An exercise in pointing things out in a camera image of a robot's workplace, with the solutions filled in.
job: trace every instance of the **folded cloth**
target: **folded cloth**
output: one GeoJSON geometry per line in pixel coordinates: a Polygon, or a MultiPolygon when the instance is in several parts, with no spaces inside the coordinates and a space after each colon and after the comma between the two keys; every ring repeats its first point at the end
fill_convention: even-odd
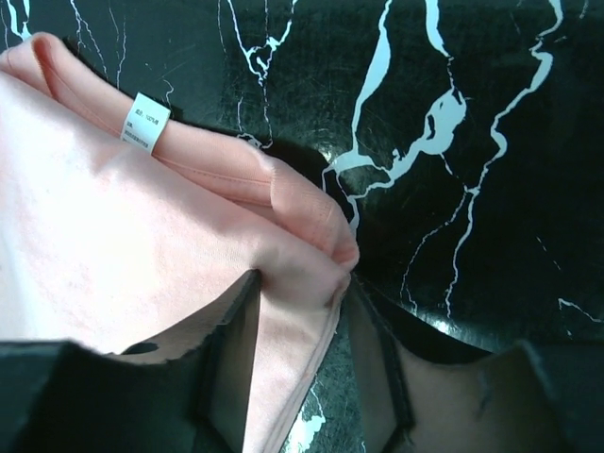
{"type": "Polygon", "coordinates": [[[358,247],[338,205],[244,141],[169,121],[58,38],[0,56],[0,340],[120,353],[262,273],[246,452],[276,452],[325,355],[358,247]]]}

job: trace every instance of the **pink fabric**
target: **pink fabric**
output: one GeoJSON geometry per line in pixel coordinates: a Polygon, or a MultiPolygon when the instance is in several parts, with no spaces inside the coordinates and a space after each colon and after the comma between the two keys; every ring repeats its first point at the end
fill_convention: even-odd
{"type": "Polygon", "coordinates": [[[131,104],[51,35],[0,56],[0,339],[119,353],[260,269],[244,451],[278,451],[354,238],[333,200],[243,141],[170,121],[153,157],[121,142],[131,104]]]}

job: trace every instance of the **black marble surface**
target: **black marble surface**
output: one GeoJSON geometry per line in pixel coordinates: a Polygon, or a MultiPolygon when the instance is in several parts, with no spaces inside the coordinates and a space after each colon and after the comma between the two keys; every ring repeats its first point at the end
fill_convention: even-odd
{"type": "MultiPolygon", "coordinates": [[[[325,187],[358,233],[363,284],[439,330],[491,351],[604,339],[602,0],[0,0],[0,12],[1,47],[67,38],[123,92],[325,187]]],[[[336,438],[362,451],[358,426],[334,422],[355,419],[354,386],[321,383],[348,360],[341,338],[285,451],[336,438]]]]}

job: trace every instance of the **care label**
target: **care label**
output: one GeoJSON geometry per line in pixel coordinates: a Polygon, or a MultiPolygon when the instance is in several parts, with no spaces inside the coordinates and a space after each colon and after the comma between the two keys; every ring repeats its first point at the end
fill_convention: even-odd
{"type": "Polygon", "coordinates": [[[120,139],[151,154],[169,118],[170,110],[139,92],[124,121],[120,139]]]}

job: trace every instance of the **garment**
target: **garment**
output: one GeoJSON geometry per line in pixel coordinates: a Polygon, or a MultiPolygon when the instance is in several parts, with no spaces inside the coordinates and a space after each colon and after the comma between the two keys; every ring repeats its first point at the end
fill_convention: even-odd
{"type": "Polygon", "coordinates": [[[120,353],[259,269],[244,451],[278,451],[358,247],[332,199],[241,140],[170,121],[153,156],[120,141],[131,105],[52,35],[0,56],[0,340],[120,353]]]}
{"type": "Polygon", "coordinates": [[[529,351],[533,346],[522,342],[505,351],[485,354],[431,327],[434,332],[424,335],[423,340],[432,340],[453,354],[457,351],[461,358],[458,363],[435,363],[426,359],[431,351],[418,348],[409,339],[413,325],[404,318],[412,315],[397,310],[403,312],[392,301],[366,292],[357,279],[353,281],[346,311],[367,451],[602,450],[601,440],[597,442],[602,424],[596,427],[594,415],[601,413],[604,398],[593,396],[595,386],[601,387],[602,374],[591,372],[604,370],[604,366],[589,362],[602,362],[599,358],[604,356],[603,351],[598,351],[603,349],[601,346],[537,346],[540,354],[532,359],[529,351]],[[409,350],[409,344],[421,355],[409,350]],[[543,353],[547,349],[551,353],[549,363],[535,366],[547,358],[543,353]],[[577,392],[577,388],[585,387],[583,381],[586,390],[577,392]],[[571,444],[581,449],[567,448],[560,423],[563,418],[553,411],[556,406],[567,410],[567,426],[583,434],[581,442],[571,444]]]}

